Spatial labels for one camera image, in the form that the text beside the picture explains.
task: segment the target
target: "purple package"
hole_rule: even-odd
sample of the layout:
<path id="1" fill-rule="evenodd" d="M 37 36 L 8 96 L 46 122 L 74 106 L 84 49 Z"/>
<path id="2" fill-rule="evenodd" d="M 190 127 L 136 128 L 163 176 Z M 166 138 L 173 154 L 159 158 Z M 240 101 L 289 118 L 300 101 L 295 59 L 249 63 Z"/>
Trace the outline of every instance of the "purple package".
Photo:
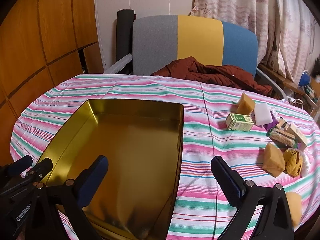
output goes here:
<path id="1" fill-rule="evenodd" d="M 271 117 L 272 117 L 272 122 L 271 123 L 267 123 L 267 124 L 264 124 L 263 127 L 269 131 L 271 128 L 275 127 L 279 122 L 276 120 L 276 118 L 274 117 L 274 115 L 271 113 Z"/>

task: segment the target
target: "striped tablecloth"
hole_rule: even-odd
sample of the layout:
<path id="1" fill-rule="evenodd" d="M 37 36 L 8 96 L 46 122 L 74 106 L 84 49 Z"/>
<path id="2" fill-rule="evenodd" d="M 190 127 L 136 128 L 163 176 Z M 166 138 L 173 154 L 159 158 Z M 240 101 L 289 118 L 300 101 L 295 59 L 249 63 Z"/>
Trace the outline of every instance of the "striped tablecloth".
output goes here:
<path id="1" fill-rule="evenodd" d="M 271 140 L 264 128 L 250 132 L 228 131 L 225 119 L 236 111 L 242 91 L 199 82 L 159 76 L 79 75 L 36 99 L 17 120 L 10 152 L 16 161 L 31 155 L 33 165 L 65 121 L 90 98 L 132 98 L 175 102 L 184 105 L 183 155 L 178 196 L 167 240 L 212 240 L 224 230 L 235 213 L 210 170 L 214 156 L 221 155 L 244 179 L 272 187 L 281 183 L 285 191 L 302 196 L 302 225 L 320 201 L 320 130 L 304 110 L 285 102 L 246 92 L 256 103 L 267 102 L 285 120 L 293 122 L 308 139 L 314 161 L 311 173 L 292 178 L 282 173 L 273 178 L 261 169 L 263 151 Z M 243 239 L 248 239 L 261 207 L 256 209 Z M 66 217 L 62 217 L 72 239 L 77 239 Z"/>

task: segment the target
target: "snack package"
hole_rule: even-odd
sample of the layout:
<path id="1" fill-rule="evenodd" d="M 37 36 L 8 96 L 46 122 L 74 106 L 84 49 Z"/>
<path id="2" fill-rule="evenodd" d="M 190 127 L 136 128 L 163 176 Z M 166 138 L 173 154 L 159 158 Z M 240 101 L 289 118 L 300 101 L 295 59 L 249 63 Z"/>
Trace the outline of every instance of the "snack package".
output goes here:
<path id="1" fill-rule="evenodd" d="M 273 116 L 275 117 L 275 119 L 279 122 L 280 120 L 280 116 L 278 115 L 278 112 L 276 110 L 272 110 L 271 114 L 273 114 Z"/>
<path id="2" fill-rule="evenodd" d="M 279 124 L 276 125 L 276 128 L 278 128 L 281 131 L 286 131 L 289 127 L 289 123 L 284 120 L 282 117 L 279 118 Z"/>
<path id="3" fill-rule="evenodd" d="M 291 148 L 297 147 L 296 138 L 294 135 L 292 135 L 290 133 L 284 132 L 284 131 L 274 127 L 272 129 L 270 129 L 268 134 L 269 134 L 269 137 L 273 140 L 284 143 Z"/>
<path id="4" fill-rule="evenodd" d="M 299 176 L 303 166 L 302 152 L 289 148 L 283 153 L 283 158 L 287 173 L 294 177 Z"/>
<path id="5" fill-rule="evenodd" d="M 263 125 L 263 127 L 264 127 L 267 131 L 269 131 L 271 128 L 275 127 L 275 126 L 279 123 L 279 122 L 276 120 L 275 116 L 273 115 L 272 111 L 271 111 L 270 113 L 271 113 L 271 117 L 272 117 L 272 122 Z"/>

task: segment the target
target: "brown jacket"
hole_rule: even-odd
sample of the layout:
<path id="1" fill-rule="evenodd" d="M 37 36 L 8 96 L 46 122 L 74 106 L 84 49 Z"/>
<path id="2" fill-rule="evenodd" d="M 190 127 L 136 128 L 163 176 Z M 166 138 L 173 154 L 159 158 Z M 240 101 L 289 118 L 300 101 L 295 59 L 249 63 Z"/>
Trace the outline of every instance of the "brown jacket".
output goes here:
<path id="1" fill-rule="evenodd" d="M 231 65 L 205 66 L 196 61 L 194 57 L 174 60 L 152 75 L 233 87 L 265 96 L 272 89 L 269 85 L 258 85 L 253 80 L 252 74 L 242 68 Z"/>

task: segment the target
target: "gold metal tray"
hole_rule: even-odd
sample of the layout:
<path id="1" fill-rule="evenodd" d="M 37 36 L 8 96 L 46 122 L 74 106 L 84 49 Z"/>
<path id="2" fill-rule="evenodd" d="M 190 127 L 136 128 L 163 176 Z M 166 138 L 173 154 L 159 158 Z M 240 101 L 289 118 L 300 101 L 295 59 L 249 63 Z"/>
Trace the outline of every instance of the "gold metal tray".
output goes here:
<path id="1" fill-rule="evenodd" d="M 98 155 L 109 170 L 83 208 L 106 239 L 164 240 L 176 200 L 182 158 L 183 105 L 134 99 L 90 99 L 41 155 L 53 162 L 42 182 L 75 179 Z"/>

